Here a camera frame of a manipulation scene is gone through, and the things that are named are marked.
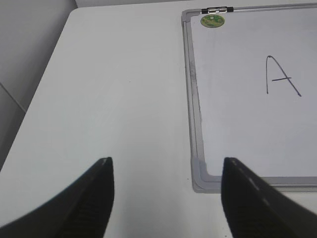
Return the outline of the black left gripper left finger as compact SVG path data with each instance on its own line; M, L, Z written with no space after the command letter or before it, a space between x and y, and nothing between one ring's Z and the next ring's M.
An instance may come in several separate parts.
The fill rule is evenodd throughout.
M97 160L70 186L4 225L2 238L102 238L114 202L111 157Z

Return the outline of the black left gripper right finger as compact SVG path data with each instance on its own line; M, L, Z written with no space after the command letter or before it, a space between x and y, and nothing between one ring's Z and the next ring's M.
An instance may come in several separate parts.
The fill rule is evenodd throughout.
M317 216L273 188L241 161L223 162L221 202L234 238L315 238Z

